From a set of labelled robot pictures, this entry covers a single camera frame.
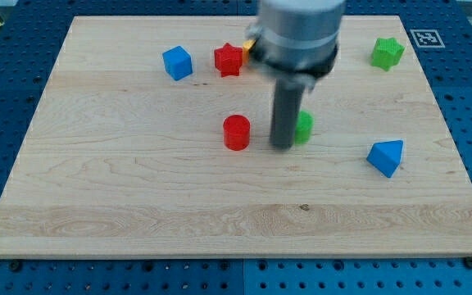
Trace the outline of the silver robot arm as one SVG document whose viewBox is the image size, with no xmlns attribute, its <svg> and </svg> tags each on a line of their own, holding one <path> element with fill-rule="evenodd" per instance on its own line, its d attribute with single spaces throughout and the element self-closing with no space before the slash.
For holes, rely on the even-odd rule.
<svg viewBox="0 0 472 295">
<path fill-rule="evenodd" d="M 345 0 L 262 0 L 246 29 L 250 67 L 275 81 L 270 145 L 294 145 L 303 94 L 334 67 Z"/>
</svg>

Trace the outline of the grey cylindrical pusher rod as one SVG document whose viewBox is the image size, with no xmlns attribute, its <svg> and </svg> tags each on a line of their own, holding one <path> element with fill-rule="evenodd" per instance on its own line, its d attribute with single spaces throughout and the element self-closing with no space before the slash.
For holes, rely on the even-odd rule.
<svg viewBox="0 0 472 295">
<path fill-rule="evenodd" d="M 289 149 L 294 144 L 297 118 L 305 87 L 302 84 L 277 79 L 270 123 L 270 145 Z"/>
</svg>

